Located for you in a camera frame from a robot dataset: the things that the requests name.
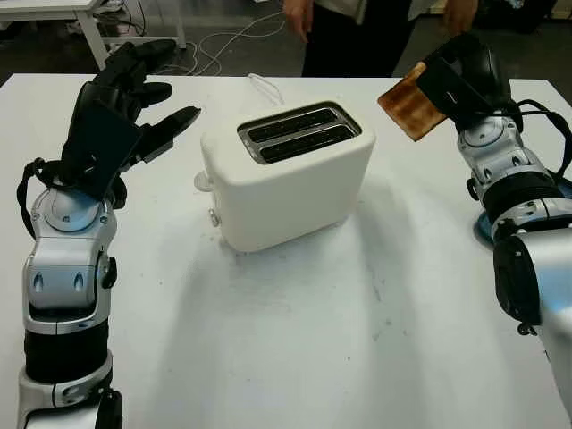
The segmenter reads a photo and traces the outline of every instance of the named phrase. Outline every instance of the white table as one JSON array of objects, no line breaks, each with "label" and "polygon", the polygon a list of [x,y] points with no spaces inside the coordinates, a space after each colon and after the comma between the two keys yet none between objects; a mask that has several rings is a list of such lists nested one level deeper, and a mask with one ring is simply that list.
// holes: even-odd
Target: white table
[{"label": "white table", "polygon": [[[100,70],[104,68],[105,59],[108,56],[105,43],[122,43],[126,41],[143,43],[161,38],[102,38],[93,19],[93,13],[100,3],[101,0],[0,0],[0,22],[78,20]],[[175,5],[174,23],[177,37],[174,39],[177,41],[180,49],[186,49],[187,42],[185,41],[178,1],[175,1]]]},{"label": "white table", "polygon": [[[86,79],[14,75],[0,88],[3,428],[15,421],[21,266],[32,248],[15,188],[29,160],[59,156]],[[543,347],[517,335],[495,298],[450,123],[409,141],[375,104],[395,80],[274,80],[287,102],[346,97],[378,143],[344,224],[243,255],[219,240],[209,196],[194,190],[199,139],[226,114],[269,102],[245,78],[160,80],[173,95],[141,122],[205,110],[173,150],[124,175],[110,347],[128,428],[569,428]],[[548,82],[513,89],[572,122]],[[524,138],[559,164],[561,137],[543,118],[526,119]]]}]

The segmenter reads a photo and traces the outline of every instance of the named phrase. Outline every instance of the person's hand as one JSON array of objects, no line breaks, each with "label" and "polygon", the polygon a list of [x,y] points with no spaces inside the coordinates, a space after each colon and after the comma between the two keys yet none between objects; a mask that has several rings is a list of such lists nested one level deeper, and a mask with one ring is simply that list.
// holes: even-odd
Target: person's hand
[{"label": "person's hand", "polygon": [[282,11],[294,32],[307,43],[314,21],[314,0],[284,0]]},{"label": "person's hand", "polygon": [[478,0],[447,0],[443,19],[452,36],[471,29],[478,5]]}]

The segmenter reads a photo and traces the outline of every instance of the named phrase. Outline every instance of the black pants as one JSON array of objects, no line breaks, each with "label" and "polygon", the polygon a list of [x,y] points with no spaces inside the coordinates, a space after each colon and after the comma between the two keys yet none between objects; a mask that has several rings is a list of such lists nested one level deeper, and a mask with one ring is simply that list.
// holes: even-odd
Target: black pants
[{"label": "black pants", "polygon": [[369,0],[362,25],[315,4],[304,77],[390,77],[415,26],[410,0]]}]

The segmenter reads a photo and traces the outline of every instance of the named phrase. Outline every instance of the toaster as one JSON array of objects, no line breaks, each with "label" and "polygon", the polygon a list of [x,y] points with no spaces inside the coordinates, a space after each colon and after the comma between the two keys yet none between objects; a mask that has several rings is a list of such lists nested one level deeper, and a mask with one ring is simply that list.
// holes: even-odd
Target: toaster
[{"label": "toaster", "polygon": [[254,252],[345,219],[374,143],[340,101],[281,105],[207,131],[195,185],[226,241]]}]

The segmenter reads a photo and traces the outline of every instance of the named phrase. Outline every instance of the robotic arm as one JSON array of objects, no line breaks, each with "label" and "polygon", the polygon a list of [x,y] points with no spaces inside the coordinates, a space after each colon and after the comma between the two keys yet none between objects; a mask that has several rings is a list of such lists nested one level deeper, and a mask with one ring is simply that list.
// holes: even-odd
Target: robotic arm
[{"label": "robotic arm", "polygon": [[[107,349],[117,265],[107,250],[117,228],[114,209],[127,197],[120,172],[172,147],[200,113],[185,107],[153,126],[134,123],[142,108],[171,95],[170,85],[144,81],[174,48],[171,40],[124,44],[81,89],[61,160],[39,158],[24,170],[18,200],[36,245],[23,269],[18,429],[122,427]],[[33,175],[47,189],[29,213]]]},{"label": "robotic arm", "polygon": [[[572,159],[570,129],[560,115],[533,100],[512,101],[494,54],[468,34],[424,63],[416,86],[455,122],[458,150],[471,170],[469,194],[481,202],[492,225],[500,306],[520,322],[519,333],[540,336],[572,418],[572,199],[558,186]],[[539,110],[520,112],[521,105]],[[520,137],[525,114],[546,114],[565,136],[556,173],[525,147]]]}]

